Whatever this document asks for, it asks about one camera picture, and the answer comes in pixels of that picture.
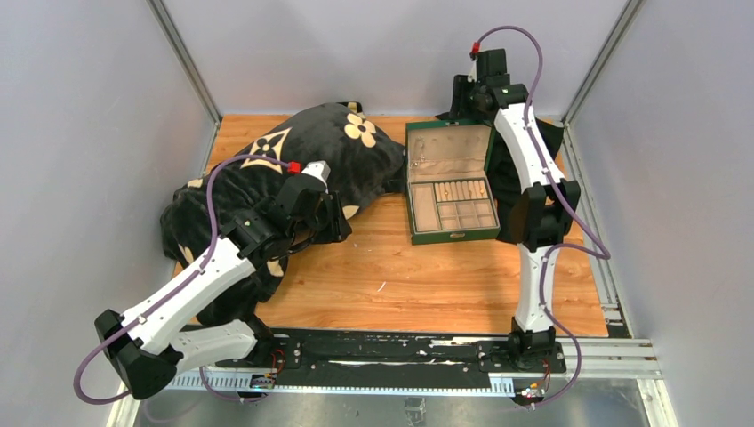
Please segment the green jewelry tray insert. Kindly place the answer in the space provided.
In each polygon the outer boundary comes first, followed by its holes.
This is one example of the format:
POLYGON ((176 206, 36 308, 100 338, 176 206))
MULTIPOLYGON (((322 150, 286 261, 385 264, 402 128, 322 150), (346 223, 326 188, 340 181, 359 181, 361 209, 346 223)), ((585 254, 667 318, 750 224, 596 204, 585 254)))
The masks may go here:
POLYGON ((500 227, 486 179, 416 182, 409 185, 408 196, 416 234, 500 227))

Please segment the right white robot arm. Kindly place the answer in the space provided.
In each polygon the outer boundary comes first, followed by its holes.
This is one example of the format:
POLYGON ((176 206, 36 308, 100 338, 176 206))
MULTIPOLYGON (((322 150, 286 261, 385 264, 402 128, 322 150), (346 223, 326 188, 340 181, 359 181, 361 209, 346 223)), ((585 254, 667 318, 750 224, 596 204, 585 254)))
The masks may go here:
POLYGON ((505 50, 484 51, 474 43, 469 56, 471 71, 453 82, 451 116, 487 122, 517 175, 517 192, 501 226, 521 259, 520 295, 505 357, 526 372, 557 354, 550 317, 555 264, 581 187, 563 175, 549 153, 528 89, 510 80, 505 50))

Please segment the green jewelry box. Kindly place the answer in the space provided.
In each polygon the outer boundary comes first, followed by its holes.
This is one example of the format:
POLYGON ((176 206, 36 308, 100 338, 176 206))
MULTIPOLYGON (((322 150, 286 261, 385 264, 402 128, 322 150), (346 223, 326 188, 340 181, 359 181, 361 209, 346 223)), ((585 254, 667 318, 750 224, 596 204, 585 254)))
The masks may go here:
POLYGON ((492 129, 472 120, 433 120, 412 122, 405 127, 406 197, 412 244, 430 245, 497 238, 500 230, 472 230, 461 234, 439 232, 416 234, 409 212, 409 185, 424 181, 487 179, 492 129))

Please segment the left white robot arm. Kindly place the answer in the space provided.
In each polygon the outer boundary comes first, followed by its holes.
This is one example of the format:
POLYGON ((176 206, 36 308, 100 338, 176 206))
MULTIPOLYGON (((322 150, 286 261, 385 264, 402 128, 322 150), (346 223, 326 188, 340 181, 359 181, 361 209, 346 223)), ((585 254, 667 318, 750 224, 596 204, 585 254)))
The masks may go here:
POLYGON ((103 311, 95 328, 104 353, 137 400, 150 398, 177 375, 228 359, 263 367, 272 356, 271 331, 254 315, 188 330, 187 323, 233 285, 288 255, 304 222, 325 242, 347 238, 350 227, 323 162, 286 179, 268 205, 257 205, 222 228, 211 222, 209 247, 182 273, 123 313, 103 311))

